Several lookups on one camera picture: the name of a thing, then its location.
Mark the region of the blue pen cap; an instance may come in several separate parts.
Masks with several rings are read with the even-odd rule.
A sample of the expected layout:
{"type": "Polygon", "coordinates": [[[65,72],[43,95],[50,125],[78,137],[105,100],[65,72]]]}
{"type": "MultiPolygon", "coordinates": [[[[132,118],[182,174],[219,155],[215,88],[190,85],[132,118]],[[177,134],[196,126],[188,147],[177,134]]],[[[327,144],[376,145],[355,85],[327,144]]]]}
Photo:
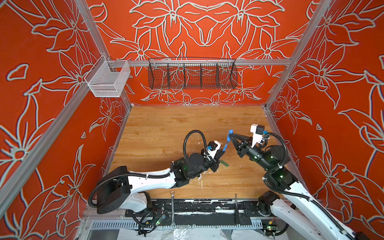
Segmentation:
{"type": "Polygon", "coordinates": [[[228,135],[227,135],[227,141],[230,142],[231,138],[230,135],[233,134],[234,130],[229,130],[228,135]]]}

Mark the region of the blue pen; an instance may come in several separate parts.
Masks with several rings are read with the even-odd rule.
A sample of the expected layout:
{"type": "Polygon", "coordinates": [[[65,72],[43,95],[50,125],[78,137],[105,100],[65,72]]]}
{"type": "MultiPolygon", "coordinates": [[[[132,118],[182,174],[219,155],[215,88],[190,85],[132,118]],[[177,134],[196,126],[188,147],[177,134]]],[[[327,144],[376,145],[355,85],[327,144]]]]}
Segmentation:
{"type": "Polygon", "coordinates": [[[227,147],[228,147],[229,143],[230,143],[230,140],[227,141],[226,144],[224,145],[223,152],[225,152],[227,150],[227,147]]]}

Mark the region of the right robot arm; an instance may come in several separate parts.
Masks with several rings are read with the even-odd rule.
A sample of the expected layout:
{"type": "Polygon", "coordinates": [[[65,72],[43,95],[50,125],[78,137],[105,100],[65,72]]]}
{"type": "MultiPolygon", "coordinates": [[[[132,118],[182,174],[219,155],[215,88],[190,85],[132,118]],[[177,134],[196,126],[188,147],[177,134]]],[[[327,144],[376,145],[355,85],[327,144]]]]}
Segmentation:
{"type": "Polygon", "coordinates": [[[259,198],[263,215],[274,215],[307,240],[366,240],[334,217],[316,200],[285,164],[289,161],[285,141],[275,133],[262,131],[252,137],[228,133],[227,139],[244,156],[265,170],[264,184],[269,188],[259,198]]]}

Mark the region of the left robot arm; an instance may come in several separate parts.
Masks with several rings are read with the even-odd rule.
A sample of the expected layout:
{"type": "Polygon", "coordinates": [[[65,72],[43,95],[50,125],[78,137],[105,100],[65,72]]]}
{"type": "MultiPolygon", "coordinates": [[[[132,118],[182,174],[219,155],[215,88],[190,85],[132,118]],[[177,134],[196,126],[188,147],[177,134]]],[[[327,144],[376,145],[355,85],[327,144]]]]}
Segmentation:
{"type": "Polygon", "coordinates": [[[170,167],[155,172],[138,173],[120,166],[105,175],[88,198],[88,205],[98,214],[110,213],[117,209],[139,213],[151,208],[149,190],[181,188],[202,173],[219,168],[226,148],[218,141],[207,142],[199,130],[190,131],[183,142],[183,157],[173,161],[170,167]],[[199,153],[187,154],[187,142],[192,134],[203,139],[203,149],[199,153]]]}

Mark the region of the green pen cap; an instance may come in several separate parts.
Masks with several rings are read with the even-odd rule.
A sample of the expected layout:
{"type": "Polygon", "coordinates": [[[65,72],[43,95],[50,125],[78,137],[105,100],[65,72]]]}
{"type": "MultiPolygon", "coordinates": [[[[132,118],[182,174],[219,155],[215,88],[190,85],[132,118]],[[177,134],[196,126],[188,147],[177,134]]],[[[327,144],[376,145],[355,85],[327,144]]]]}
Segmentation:
{"type": "Polygon", "coordinates": [[[224,166],[226,167],[229,167],[230,165],[228,163],[226,163],[225,161],[221,160],[221,164],[223,164],[224,166]]]}

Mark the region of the black clamp bar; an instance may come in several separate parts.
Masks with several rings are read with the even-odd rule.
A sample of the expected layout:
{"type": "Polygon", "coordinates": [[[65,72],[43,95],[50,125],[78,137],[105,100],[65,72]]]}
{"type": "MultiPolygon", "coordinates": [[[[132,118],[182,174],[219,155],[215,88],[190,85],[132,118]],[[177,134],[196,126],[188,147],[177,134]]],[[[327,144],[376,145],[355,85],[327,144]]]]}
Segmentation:
{"type": "Polygon", "coordinates": [[[240,224],[240,213],[239,213],[239,205],[238,205],[237,194],[235,194],[235,223],[236,223],[236,225],[240,224]]]}

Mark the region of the silver wrench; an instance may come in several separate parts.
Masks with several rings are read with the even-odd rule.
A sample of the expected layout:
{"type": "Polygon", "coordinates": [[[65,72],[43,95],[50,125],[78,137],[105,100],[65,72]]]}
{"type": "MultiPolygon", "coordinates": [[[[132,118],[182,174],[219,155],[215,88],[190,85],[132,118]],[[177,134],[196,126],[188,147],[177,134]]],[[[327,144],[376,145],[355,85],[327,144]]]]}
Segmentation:
{"type": "Polygon", "coordinates": [[[175,222],[175,192],[171,191],[171,227],[174,229],[176,227],[175,222]]]}

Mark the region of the clear plastic bin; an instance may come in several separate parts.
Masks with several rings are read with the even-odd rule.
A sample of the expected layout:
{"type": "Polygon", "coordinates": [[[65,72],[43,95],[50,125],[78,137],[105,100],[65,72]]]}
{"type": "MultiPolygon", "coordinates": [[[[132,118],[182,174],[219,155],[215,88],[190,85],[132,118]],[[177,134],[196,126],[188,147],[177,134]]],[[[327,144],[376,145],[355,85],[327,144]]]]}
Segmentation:
{"type": "Polygon", "coordinates": [[[85,76],[85,82],[95,97],[118,98],[130,75],[128,61],[108,61],[101,55],[85,76]]]}

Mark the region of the black mounting base plate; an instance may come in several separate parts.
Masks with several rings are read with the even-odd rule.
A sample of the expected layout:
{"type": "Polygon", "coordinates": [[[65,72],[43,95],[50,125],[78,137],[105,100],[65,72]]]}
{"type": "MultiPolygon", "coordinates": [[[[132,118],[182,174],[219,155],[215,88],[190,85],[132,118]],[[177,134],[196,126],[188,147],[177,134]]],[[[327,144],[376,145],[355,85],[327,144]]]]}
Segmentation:
{"type": "MultiPolygon", "coordinates": [[[[238,199],[240,225],[251,220],[261,220],[263,227],[277,221],[274,215],[264,216],[259,213],[257,199],[238,199]]],[[[171,199],[154,199],[152,208],[156,211],[156,220],[162,214],[166,218],[161,222],[171,224],[171,199]]],[[[235,199],[175,199],[176,225],[225,225],[235,223],[235,199]]]]}

